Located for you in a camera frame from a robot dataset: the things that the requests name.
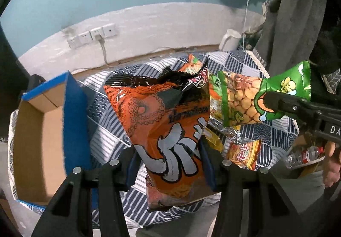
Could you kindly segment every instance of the metal screw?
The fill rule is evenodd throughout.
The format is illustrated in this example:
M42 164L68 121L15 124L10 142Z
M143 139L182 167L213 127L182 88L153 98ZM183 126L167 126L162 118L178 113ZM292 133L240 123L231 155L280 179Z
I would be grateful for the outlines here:
M118 159L112 159L112 160L110 160L110 162L109 162L109 164L110 164L111 166L116 166L116 165L118 165L118 163L120 163L120 161L119 161Z
M225 159L223 161L223 165L228 167L228 166L232 165L232 162L230 160L228 160L228 159Z
M269 170L268 170L267 168L264 168L264 167L259 168L259 171L260 171L261 173L264 173L264 174L266 174L266 173L269 172Z
M72 170L72 172L74 173L74 174L78 174L78 173L80 173L82 171L82 168L81 167L75 167L75 168L73 168L73 170Z

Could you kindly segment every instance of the blue geometric pattern bedsheet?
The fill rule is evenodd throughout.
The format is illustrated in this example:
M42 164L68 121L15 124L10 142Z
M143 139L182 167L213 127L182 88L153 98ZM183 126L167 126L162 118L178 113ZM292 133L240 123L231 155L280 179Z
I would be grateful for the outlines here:
M179 52L176 54L176 57L160 57L158 60L153 59L149 62L117 66L79 81L88 98L88 132L91 160L94 168L117 158L124 148L131 146L131 142L104 92L103 85L105 81L117 73L158 77L166 67L169 67L171 70L180 69L188 62L189 53L192 53L202 62L207 61L209 70L214 74L220 70L225 70L252 77L268 77L267 72L250 51L193 51ZM265 123L243 125L240 131L245 138L251 140L262 139L261 151L256 164L257 169L259 167L271 168L286 154L298 136L296 122L286 116L282 119L266 121ZM230 142L224 136L221 136L221 140L225 145L224 156L230 146ZM121 193L122 206L128 228L178 219L188 212L196 212L202 207L218 202L220 199L220 194L215 194L190 206L173 207L167 212L156 211L149 213L147 211L146 174L146 169L142 165L135 185L128 192ZM93 209L92 221L94 228L99 226L98 209Z

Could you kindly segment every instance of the cardboard box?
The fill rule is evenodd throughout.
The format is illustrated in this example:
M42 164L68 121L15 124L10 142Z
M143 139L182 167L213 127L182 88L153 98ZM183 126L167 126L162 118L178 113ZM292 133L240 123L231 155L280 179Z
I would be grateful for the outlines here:
M91 168L86 107L69 72L23 96L13 138L19 201L45 206L74 167Z

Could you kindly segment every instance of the yellow snack bag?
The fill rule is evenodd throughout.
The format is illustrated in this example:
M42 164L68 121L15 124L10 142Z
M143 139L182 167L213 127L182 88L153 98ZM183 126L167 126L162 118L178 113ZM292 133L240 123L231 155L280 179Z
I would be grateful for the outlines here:
M218 150L220 153L223 151L224 145L220 141L220 138L214 132L212 132L208 128L205 128L204 135L211 148Z

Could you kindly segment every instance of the peanut snack bag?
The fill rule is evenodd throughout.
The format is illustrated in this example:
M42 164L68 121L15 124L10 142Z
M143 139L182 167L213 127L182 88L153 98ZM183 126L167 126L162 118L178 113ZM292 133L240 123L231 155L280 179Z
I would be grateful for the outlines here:
M210 116L206 66L194 75L170 71L158 79L116 74L104 89L149 185L162 193L154 192L161 197L157 205L180 206L212 194L197 148Z
M270 78L244 76L220 71L210 74L211 116L224 127L279 119L282 112L274 112L263 103L268 91L296 95L310 100L310 64L302 61L290 70Z

